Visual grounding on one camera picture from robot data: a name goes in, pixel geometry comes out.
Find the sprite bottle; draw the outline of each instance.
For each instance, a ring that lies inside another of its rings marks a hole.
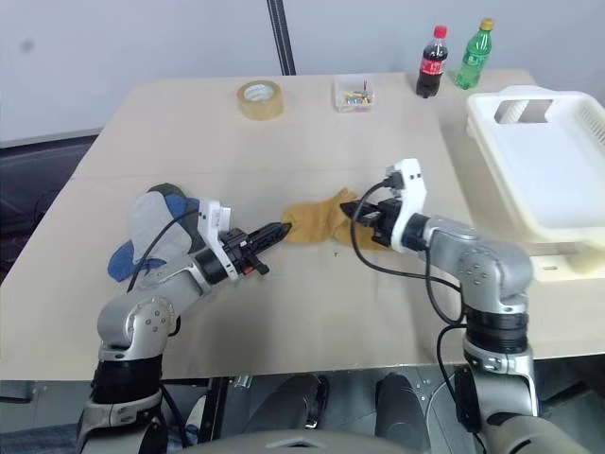
[[[481,21],[479,31],[466,45],[462,58],[462,67],[456,75],[456,85],[462,90],[474,88],[479,83],[481,71],[492,51],[493,19],[486,17]]]

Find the gray floor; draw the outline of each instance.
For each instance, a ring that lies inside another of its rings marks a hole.
[[[562,377],[565,377],[566,372],[561,362],[550,361],[549,367],[557,373],[553,375],[554,384],[540,380],[542,394],[554,393],[555,388],[565,385]],[[431,394],[442,383],[441,373],[436,366],[322,373],[330,382],[330,397],[324,415],[325,428],[372,435],[376,418],[375,385],[393,371],[409,379],[424,410]],[[249,389],[230,386],[222,436],[240,433],[263,400],[289,376],[291,375],[256,376]],[[191,387],[170,387],[170,391],[185,415],[205,392],[204,389]],[[90,384],[87,382],[1,382],[1,395],[29,394],[32,401],[29,404],[0,404],[0,432],[74,424],[89,392]],[[605,406],[594,393],[588,392],[566,401],[546,417],[591,452],[603,452]],[[444,387],[434,399],[428,415],[428,428],[433,454],[479,453],[475,449],[473,438],[457,422],[454,403]]]

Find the packing tape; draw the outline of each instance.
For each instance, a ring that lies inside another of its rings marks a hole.
[[[270,80],[253,80],[237,90],[239,110],[250,120],[270,120],[282,113],[282,90]]]

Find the white plastic basket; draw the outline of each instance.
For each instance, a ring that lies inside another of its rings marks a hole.
[[[520,121],[532,101],[551,101],[543,121]],[[603,107],[580,92],[512,86],[470,96],[467,109],[468,132],[522,239],[579,245],[567,256],[533,257],[537,278],[605,277]]]

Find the beige table surface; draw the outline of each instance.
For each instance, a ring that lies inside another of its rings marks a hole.
[[[321,200],[344,186],[364,191],[386,166],[417,157],[427,214],[473,217],[510,236],[485,163],[464,133],[469,93],[444,78],[439,96],[424,100],[411,90],[414,78],[375,76],[376,104],[365,114],[334,112],[332,77],[271,78],[282,86],[285,110],[269,122],[249,121],[237,110],[234,93],[247,79],[164,81],[134,90],[0,288],[0,378],[91,378],[96,317],[126,289],[108,276],[108,259],[126,240],[132,204],[156,183],[219,199],[233,208],[233,226],[252,230],[279,219],[290,203]],[[480,89],[531,82],[522,71],[491,71]],[[422,270],[413,254],[368,256],[383,266]],[[165,377],[435,361],[441,323],[422,282],[371,271],[333,241],[281,244],[262,258],[271,268],[267,276],[223,283],[182,315],[181,333],[164,355]],[[604,292],[602,281],[535,283],[536,355],[605,351],[605,306],[598,301]],[[455,295],[442,288],[437,295],[454,310]],[[445,356],[461,360],[459,346],[460,333],[448,335]]]

